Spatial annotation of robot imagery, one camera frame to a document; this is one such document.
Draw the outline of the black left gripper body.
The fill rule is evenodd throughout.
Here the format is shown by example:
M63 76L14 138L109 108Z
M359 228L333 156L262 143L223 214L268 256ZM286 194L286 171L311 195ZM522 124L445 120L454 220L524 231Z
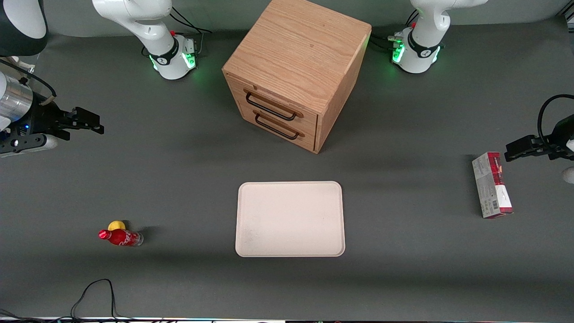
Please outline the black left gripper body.
M556 123L549 135L543 134L543 115L539 115L539 136L545 145L545 152L549 160L566 159L574 160L574 115L570 115Z

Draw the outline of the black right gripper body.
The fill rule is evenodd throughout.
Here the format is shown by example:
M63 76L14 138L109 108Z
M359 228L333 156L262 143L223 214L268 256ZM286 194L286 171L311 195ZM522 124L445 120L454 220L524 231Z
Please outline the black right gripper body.
M70 140L70 129L74 122L74 109L61 110L55 102L47 105L33 104L18 120L18 135L47 134L62 140Z

